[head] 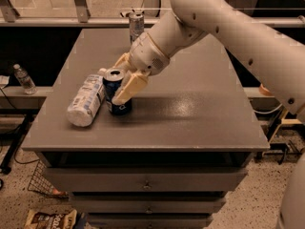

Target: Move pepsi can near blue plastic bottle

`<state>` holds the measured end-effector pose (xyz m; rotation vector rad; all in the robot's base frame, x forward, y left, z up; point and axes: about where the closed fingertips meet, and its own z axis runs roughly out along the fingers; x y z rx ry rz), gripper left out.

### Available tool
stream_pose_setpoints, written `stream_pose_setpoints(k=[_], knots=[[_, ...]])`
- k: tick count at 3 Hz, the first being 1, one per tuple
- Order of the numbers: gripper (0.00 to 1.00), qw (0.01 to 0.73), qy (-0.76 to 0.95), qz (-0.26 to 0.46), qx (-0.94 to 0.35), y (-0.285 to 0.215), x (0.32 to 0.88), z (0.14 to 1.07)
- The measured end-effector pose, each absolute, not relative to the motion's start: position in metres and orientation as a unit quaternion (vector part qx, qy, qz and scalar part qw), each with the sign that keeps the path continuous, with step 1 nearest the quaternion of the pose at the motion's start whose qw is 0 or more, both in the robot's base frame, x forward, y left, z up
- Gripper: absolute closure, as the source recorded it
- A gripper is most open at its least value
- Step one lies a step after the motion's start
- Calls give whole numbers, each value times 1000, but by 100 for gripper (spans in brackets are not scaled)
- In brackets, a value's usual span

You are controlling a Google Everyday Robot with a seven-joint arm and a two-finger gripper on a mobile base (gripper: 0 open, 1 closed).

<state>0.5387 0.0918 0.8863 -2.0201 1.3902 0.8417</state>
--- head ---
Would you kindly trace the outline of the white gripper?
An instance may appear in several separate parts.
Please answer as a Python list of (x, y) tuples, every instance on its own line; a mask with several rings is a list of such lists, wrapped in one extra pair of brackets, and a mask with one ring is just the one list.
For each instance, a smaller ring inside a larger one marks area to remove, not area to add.
[[(129, 71), (130, 64), (139, 71)], [(146, 32), (143, 32), (132, 43), (130, 51), (123, 53), (113, 66), (125, 73), (121, 86), (112, 99), (113, 103), (120, 105), (129, 101), (147, 86), (150, 73), (159, 74), (169, 64), (170, 58), (158, 49)]]

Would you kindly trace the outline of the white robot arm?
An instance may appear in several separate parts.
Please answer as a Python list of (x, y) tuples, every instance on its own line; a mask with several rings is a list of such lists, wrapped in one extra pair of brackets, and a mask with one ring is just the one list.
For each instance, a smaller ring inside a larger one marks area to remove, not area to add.
[(172, 9), (114, 64), (127, 73), (113, 102), (145, 88), (180, 50), (214, 36), (297, 119), (305, 122), (305, 45), (235, 10), (225, 0), (171, 0)]

